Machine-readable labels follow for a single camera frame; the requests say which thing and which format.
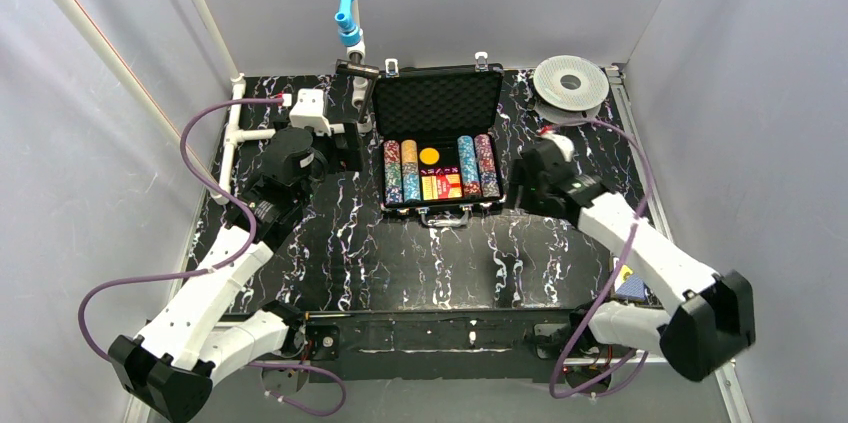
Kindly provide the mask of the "red yellow card deck box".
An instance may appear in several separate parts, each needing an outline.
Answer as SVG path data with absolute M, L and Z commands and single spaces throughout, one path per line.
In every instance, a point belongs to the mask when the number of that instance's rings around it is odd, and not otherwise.
M 421 188 L 424 201 L 452 200 L 463 196 L 461 177 L 458 173 L 422 176 Z

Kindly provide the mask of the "blue card deck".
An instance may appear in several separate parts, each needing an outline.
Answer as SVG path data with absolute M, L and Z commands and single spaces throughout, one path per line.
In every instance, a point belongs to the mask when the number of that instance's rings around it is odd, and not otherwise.
M 627 265 L 623 265 L 614 280 L 612 297 L 630 302 L 643 303 L 648 300 L 647 286 Z

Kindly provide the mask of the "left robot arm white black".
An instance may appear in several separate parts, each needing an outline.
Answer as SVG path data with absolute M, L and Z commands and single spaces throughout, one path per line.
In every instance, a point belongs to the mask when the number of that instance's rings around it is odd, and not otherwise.
M 286 126 L 275 131 L 261 157 L 199 264 L 199 275 L 185 279 L 136 336 L 119 336 L 108 349 L 122 386 L 169 422 L 191 421 L 218 383 L 261 357 L 304 359 L 314 346 L 304 312 L 279 301 L 221 334 L 214 329 L 302 222 L 314 184 L 361 170 L 362 138 L 350 122 L 328 135 Z

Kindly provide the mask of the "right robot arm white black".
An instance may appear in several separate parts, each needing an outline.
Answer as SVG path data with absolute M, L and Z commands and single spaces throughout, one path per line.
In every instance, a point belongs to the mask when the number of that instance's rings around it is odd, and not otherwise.
M 754 295 L 739 272 L 718 273 L 637 214 L 599 177 L 581 174 L 564 137 L 547 138 L 511 165 L 506 204 L 568 222 L 634 270 L 659 309 L 598 297 L 576 315 L 564 350 L 579 341 L 656 352 L 699 382 L 756 342 Z

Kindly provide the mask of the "chip row far left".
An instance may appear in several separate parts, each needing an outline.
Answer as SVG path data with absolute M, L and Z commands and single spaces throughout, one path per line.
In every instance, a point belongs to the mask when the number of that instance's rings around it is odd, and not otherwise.
M 387 205 L 400 204 L 403 202 L 400 144 L 394 140 L 385 141 L 383 145 L 383 156 L 385 203 Z

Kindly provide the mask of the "chip row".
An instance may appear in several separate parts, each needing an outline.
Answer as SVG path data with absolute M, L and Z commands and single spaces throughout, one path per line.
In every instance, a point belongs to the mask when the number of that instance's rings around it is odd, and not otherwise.
M 387 205 L 400 204 L 403 202 L 400 144 L 394 140 L 385 141 L 383 145 L 383 156 L 385 203 Z
M 462 189 L 465 197 L 481 197 L 482 189 L 477 167 L 474 141 L 463 135 L 457 139 Z
M 420 177 L 418 166 L 418 147 L 414 140 L 401 142 L 402 185 L 405 202 L 421 200 Z
M 475 136 L 474 145 L 482 194 L 485 198 L 499 197 L 501 192 L 498 183 L 494 151 L 489 135 L 480 134 Z

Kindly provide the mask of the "chip row far right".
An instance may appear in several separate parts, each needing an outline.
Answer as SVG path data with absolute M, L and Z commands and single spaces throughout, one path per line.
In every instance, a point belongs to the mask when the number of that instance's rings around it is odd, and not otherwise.
M 501 192 L 498 183 L 494 151 L 489 135 L 480 134 L 475 136 L 474 145 L 482 194 L 485 198 L 499 197 Z

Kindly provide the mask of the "red dice in case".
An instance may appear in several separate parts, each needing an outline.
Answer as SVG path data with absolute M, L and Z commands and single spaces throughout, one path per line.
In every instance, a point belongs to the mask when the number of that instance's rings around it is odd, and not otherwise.
M 460 170 L 458 167 L 431 167 L 431 168 L 422 168 L 420 170 L 420 175 L 424 176 L 438 176 L 438 175 L 453 175 L 459 174 Z

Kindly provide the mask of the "yellow round chip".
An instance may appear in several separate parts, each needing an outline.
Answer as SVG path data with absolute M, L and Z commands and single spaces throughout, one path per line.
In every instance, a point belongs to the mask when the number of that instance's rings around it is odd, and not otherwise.
M 433 166 L 440 160 L 440 152 L 432 147 L 424 148 L 419 152 L 419 161 L 425 166 Z

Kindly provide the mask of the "metal pole with clamp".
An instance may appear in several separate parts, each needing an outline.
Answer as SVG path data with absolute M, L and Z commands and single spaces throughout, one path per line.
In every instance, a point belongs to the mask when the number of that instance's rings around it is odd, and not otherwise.
M 356 85 L 359 90 L 359 97 L 354 97 L 354 100 L 359 102 L 360 118 L 364 119 L 368 115 L 368 105 L 373 93 L 374 83 L 379 78 L 379 69 L 364 63 L 365 46 L 361 28 L 360 35 L 361 41 L 359 44 L 346 47 L 347 59 L 339 63 L 337 68 L 343 74 L 354 76 L 360 80 L 360 83 Z

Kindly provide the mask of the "black poker chip case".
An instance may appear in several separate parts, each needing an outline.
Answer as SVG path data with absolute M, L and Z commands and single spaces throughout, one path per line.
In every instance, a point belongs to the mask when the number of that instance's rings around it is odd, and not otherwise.
M 504 179 L 496 151 L 494 124 L 500 101 L 504 68 L 492 63 L 486 52 L 475 54 L 467 65 L 414 68 L 400 66 L 395 58 L 385 61 L 376 82 L 372 105 L 379 146 L 381 181 L 380 206 L 383 212 L 417 216 L 426 227 L 462 227 L 476 210 L 499 210 L 505 201 Z M 500 196 L 465 197 L 442 201 L 422 198 L 422 168 L 453 167 L 460 170 L 457 139 L 488 134 L 494 151 Z M 400 144 L 412 139 L 418 147 L 421 200 L 387 205 L 385 203 L 383 145 L 387 140 Z M 440 152 L 433 166 L 419 161 L 419 152 L 432 147 Z

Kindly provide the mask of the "grey filament spool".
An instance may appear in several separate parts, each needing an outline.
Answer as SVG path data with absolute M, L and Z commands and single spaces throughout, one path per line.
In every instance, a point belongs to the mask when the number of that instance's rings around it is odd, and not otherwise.
M 544 120 L 577 126 L 595 118 L 610 94 L 604 71 L 593 62 L 572 55 L 543 60 L 533 71 L 534 111 Z

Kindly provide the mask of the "white PVC pipe frame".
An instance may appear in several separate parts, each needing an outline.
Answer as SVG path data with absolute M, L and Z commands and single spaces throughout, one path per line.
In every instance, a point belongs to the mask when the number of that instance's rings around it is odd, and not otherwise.
M 77 0 L 151 96 L 133 94 L 56 0 L 1 0 L 1 211 L 186 213 L 177 134 L 227 78 L 187 0 Z

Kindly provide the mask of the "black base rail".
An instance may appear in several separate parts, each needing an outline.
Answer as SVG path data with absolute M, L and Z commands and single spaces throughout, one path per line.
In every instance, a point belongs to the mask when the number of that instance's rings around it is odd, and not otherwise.
M 306 350 L 286 351 L 358 380 L 528 379 L 547 381 L 566 330 L 567 309 L 316 312 Z

